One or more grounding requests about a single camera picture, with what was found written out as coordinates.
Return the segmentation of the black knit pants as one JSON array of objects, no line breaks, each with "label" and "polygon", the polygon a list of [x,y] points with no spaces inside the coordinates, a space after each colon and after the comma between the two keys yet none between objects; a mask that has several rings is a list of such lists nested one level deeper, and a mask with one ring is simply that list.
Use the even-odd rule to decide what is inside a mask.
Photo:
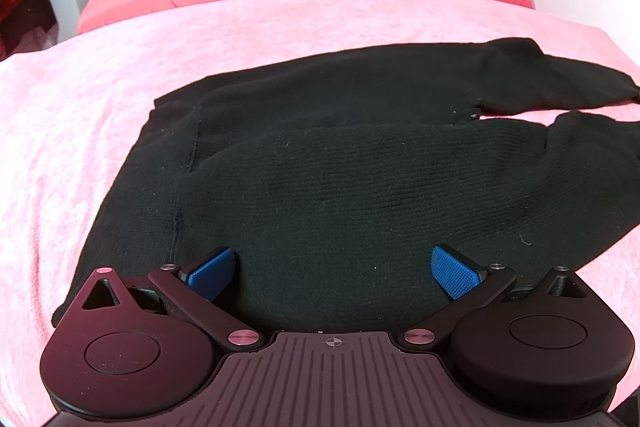
[{"label": "black knit pants", "polygon": [[529,277],[639,223],[622,72],[529,39],[376,46],[216,75],[155,102],[72,286],[232,248],[227,309],[272,329],[400,329],[445,303],[447,244]]}]

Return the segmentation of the pink blanket near bed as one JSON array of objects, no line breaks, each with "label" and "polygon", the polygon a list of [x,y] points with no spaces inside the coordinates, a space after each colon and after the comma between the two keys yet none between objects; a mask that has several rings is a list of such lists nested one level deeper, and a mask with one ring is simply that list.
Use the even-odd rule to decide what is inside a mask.
[{"label": "pink blanket near bed", "polygon": [[637,76],[602,30],[490,0],[226,0],[87,32],[1,65],[1,420],[54,410],[39,376],[102,200],[154,102],[185,84],[293,58],[401,42],[531,38]]}]

